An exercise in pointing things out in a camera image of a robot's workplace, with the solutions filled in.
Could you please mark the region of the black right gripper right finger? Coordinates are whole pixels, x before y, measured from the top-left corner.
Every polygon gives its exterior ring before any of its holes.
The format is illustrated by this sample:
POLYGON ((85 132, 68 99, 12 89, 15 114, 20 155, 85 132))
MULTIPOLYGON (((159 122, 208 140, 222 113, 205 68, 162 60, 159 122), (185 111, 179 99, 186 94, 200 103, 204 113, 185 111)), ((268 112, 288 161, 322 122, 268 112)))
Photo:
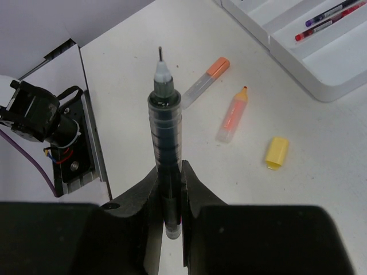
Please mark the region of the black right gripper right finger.
POLYGON ((331 216, 313 205, 229 205, 182 163, 189 274, 353 274, 331 216))

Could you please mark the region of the purple gel pen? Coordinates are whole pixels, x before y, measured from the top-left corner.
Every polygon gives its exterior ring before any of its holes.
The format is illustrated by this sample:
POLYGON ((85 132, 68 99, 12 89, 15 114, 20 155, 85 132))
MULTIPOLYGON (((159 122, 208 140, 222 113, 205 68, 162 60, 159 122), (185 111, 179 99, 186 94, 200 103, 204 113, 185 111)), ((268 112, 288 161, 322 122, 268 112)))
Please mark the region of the purple gel pen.
POLYGON ((343 9, 345 9, 345 8, 353 5, 353 4, 355 4, 356 2, 358 2, 358 0, 345 0, 342 3, 339 3, 339 4, 335 5, 335 6, 333 6, 332 8, 330 8, 330 9, 328 9, 328 10, 326 10, 326 11, 324 11, 324 12, 318 14, 318 15, 316 15, 315 17, 307 20, 304 24, 305 24, 306 27, 310 27, 313 24, 315 24, 317 22, 320 22, 323 19, 328 18, 331 15, 333 15, 333 14, 335 14, 335 13, 337 13, 337 12, 339 12, 339 11, 341 11, 341 10, 343 10, 343 9))

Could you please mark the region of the black pen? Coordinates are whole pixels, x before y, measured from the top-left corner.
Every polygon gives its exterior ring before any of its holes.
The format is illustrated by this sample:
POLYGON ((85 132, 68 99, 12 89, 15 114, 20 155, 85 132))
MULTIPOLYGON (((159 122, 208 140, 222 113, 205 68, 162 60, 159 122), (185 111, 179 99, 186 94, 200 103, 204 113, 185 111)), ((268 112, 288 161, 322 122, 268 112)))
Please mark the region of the black pen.
POLYGON ((163 59, 162 47, 148 96, 149 122, 166 235, 181 234, 182 109, 181 94, 163 59))

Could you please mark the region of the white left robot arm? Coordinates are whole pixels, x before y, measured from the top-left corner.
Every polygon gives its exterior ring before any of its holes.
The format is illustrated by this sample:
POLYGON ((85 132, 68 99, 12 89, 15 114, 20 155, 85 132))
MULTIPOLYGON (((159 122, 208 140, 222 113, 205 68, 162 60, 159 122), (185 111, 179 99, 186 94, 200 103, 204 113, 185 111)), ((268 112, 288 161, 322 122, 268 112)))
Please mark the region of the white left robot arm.
POLYGON ((48 142, 68 148, 82 135, 80 123, 65 110, 77 102, 83 90, 74 85, 58 96, 26 81, 13 80, 15 90, 7 106, 1 106, 1 124, 31 142, 48 142))

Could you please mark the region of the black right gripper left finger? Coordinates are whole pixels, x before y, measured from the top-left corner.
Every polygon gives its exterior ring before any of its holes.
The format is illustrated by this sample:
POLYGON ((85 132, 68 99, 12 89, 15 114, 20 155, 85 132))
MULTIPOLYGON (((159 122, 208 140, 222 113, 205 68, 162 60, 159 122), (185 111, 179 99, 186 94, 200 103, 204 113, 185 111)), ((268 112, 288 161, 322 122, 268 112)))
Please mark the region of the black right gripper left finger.
POLYGON ((2 274, 157 274, 161 205, 152 170, 90 203, 1 203, 2 274))

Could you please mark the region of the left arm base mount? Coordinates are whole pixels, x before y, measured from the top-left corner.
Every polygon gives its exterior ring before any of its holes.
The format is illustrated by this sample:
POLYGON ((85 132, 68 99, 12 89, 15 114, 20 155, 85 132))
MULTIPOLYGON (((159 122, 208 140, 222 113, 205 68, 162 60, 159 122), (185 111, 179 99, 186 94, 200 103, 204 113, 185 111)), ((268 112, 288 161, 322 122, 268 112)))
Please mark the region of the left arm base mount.
POLYGON ((78 123, 79 136, 65 148, 44 148, 45 156, 52 161, 56 194, 58 197, 70 194, 98 178, 110 197, 111 190, 89 91, 72 86, 57 98, 61 101, 72 94, 74 96, 63 103, 60 109, 64 117, 78 123))

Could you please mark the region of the red gel pen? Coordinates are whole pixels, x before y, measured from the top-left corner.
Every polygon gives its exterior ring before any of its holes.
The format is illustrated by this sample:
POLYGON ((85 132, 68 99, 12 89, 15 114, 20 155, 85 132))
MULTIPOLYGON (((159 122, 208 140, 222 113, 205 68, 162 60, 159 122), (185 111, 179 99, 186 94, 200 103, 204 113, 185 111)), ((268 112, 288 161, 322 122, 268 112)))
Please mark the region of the red gel pen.
POLYGON ((362 2, 359 2, 355 5, 351 5, 347 8, 345 8, 345 9, 331 15, 330 17, 323 19, 322 21, 313 24, 312 26, 310 26, 304 32, 301 32, 301 33, 297 34, 295 36, 295 41, 296 42, 302 41, 305 38, 310 37, 313 34, 315 34, 317 32, 320 32, 321 30, 323 30, 325 28, 328 28, 329 26, 331 26, 334 23, 336 23, 337 21, 343 19, 344 17, 346 17, 350 13, 352 13, 352 12, 356 11, 357 9, 361 8, 365 4, 366 4, 366 2, 362 1, 362 2))

